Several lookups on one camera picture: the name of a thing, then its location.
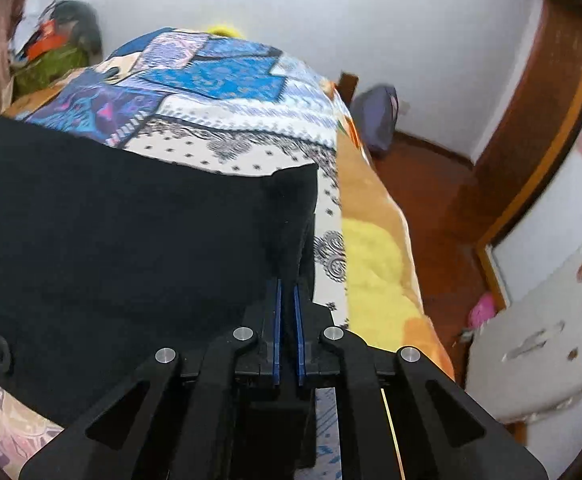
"patchwork bedspread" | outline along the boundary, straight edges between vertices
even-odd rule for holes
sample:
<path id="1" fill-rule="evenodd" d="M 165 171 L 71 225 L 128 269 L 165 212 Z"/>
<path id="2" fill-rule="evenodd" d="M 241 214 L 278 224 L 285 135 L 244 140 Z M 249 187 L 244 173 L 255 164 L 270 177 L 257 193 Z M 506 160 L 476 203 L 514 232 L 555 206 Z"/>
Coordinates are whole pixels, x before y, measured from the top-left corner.
<path id="1" fill-rule="evenodd" d="M 453 369 L 424 315 L 404 215 L 364 161 L 334 85 L 274 47 L 161 29 L 25 96 L 6 113 L 204 171 L 246 176 L 317 163 L 314 300 L 372 346 L 418 346 Z M 333 390 L 318 393 L 318 465 L 338 478 Z M 0 388 L 0 466 L 24 462 L 62 428 Z"/>

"silver screw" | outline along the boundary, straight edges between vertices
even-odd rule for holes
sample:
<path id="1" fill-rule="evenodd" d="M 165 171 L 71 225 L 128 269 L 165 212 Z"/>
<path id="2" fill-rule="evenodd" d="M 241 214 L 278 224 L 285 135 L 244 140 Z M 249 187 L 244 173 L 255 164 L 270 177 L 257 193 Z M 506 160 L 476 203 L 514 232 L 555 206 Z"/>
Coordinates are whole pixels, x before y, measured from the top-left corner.
<path id="1" fill-rule="evenodd" d="M 170 363 L 175 359 L 175 350 L 173 348 L 160 348 L 155 352 L 155 360 L 159 363 Z"/>
<path id="2" fill-rule="evenodd" d="M 326 339 L 331 339 L 331 341 L 337 341 L 338 339 L 342 339 L 344 337 L 344 330 L 342 330 L 339 326 L 329 326 L 328 328 L 324 329 L 324 337 Z"/>
<path id="3" fill-rule="evenodd" d="M 253 337 L 253 330 L 251 330 L 248 326 L 238 327 L 233 331 L 233 337 L 238 341 L 246 341 L 247 339 L 251 339 Z"/>
<path id="4" fill-rule="evenodd" d="M 408 361 L 409 363 L 414 363 L 415 361 L 420 360 L 421 354 L 420 350 L 418 350 L 417 348 L 413 348 L 413 346 L 407 346 L 406 348 L 402 349 L 402 351 L 400 352 L 400 356 L 405 361 Z"/>

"wooden floor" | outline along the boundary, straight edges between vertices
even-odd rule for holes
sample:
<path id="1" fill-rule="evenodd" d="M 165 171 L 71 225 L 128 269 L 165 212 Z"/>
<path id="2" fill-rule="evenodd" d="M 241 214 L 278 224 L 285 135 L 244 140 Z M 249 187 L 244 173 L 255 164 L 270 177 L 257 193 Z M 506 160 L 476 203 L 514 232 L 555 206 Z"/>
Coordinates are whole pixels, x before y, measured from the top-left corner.
<path id="1" fill-rule="evenodd" d="M 396 139 L 390 152 L 374 163 L 406 215 L 424 310 L 453 361 L 456 380 L 464 384 L 468 348 L 453 343 L 469 310 L 487 290 L 472 251 L 474 231 L 483 228 L 484 220 L 476 212 L 480 221 L 473 226 L 471 211 L 455 212 L 460 190 L 474 184 L 471 169 L 404 139 Z"/>

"wooden door frame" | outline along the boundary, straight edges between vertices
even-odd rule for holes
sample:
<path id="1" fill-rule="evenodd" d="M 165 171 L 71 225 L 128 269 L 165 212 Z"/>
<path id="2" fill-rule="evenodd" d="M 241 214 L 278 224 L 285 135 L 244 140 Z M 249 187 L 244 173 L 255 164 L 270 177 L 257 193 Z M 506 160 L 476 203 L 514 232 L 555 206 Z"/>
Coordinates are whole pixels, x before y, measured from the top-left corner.
<path id="1" fill-rule="evenodd" d="M 582 73 L 564 120 L 535 171 L 533 171 L 504 212 L 491 224 L 475 244 L 475 252 L 484 272 L 488 288 L 495 298 L 498 310 L 508 306 L 508 298 L 506 290 L 502 289 L 501 280 L 498 278 L 498 270 L 492 259 L 491 251 L 513 229 L 546 189 L 568 152 L 570 152 L 581 129 Z"/>

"baseboard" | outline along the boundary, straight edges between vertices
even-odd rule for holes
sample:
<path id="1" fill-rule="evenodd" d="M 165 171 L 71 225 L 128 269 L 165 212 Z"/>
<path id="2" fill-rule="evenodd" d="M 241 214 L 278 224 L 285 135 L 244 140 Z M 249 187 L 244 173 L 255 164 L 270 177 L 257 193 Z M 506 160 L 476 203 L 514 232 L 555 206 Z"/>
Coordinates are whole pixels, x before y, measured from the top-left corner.
<path id="1" fill-rule="evenodd" d="M 459 153 L 452 152 L 451 150 L 440 146 L 430 140 L 421 139 L 420 137 L 415 137 L 407 132 L 401 132 L 399 130 L 395 130 L 394 134 L 395 139 L 399 139 L 402 142 L 407 142 L 412 146 L 419 146 L 420 148 L 425 148 L 431 152 L 437 153 L 438 155 L 445 156 L 446 158 L 450 158 L 459 164 L 466 166 L 470 170 L 473 169 L 473 163 L 471 159 L 465 155 L 460 155 Z"/>

